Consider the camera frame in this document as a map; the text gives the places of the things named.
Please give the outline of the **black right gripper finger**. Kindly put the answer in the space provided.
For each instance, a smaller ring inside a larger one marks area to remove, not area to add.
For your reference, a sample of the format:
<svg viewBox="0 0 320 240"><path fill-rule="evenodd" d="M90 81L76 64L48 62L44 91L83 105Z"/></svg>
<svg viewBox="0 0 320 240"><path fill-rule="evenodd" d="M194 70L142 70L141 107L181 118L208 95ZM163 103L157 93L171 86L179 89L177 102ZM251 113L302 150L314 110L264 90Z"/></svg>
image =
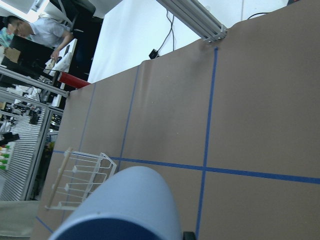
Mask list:
<svg viewBox="0 0 320 240"><path fill-rule="evenodd" d="M196 235L193 231L184 231L183 240L196 240Z"/></svg>

